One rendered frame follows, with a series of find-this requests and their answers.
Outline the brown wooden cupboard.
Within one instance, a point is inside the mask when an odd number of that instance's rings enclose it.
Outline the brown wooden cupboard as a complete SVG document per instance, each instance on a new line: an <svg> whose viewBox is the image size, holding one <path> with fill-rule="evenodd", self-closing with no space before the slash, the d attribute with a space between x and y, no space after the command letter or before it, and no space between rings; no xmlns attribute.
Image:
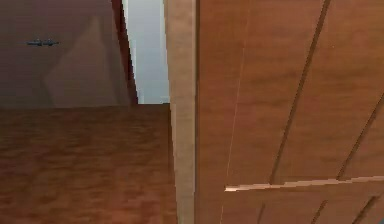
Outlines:
<svg viewBox="0 0 384 224"><path fill-rule="evenodd" d="M178 224L384 224L384 0L163 0Z"/></svg>

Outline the brown wooden room door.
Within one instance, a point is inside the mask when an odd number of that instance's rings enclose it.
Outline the brown wooden room door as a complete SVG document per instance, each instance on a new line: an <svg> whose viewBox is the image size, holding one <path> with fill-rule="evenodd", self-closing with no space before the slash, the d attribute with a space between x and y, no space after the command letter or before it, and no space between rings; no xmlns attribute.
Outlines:
<svg viewBox="0 0 384 224"><path fill-rule="evenodd" d="M136 102L122 0L0 0L1 109Z"/></svg>

